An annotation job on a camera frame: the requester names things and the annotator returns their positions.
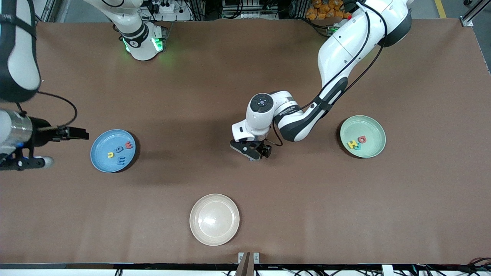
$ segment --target green indicator light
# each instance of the green indicator light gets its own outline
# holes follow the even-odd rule
[[[128,44],[126,44],[126,41],[124,40],[124,38],[123,38],[123,42],[124,42],[124,45],[126,46],[126,51],[130,52],[130,48],[128,48]]]
[[[152,37],[152,42],[155,46],[155,50],[157,50],[158,52],[162,51],[163,46],[162,46],[162,41],[160,39],[155,39]]]

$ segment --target table surface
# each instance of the table surface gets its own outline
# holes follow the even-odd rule
[[[264,263],[467,263],[491,255],[491,77],[458,19],[414,20],[305,140],[258,163],[230,149],[230,126],[256,93],[285,89],[300,104],[317,94],[323,38],[309,25],[175,23],[166,53],[148,62],[117,38],[109,24],[38,26],[42,90],[77,105],[73,126],[91,140],[37,149],[54,168],[2,172],[1,262],[227,263],[255,251]],[[43,95],[23,108],[52,124],[72,116]],[[337,141],[340,123],[356,114],[385,128],[375,158],[347,155]],[[140,157],[125,172],[104,174],[90,162],[94,139],[109,129],[139,139]],[[236,236],[219,247],[189,228],[192,206],[210,193],[232,198],[241,214]]]

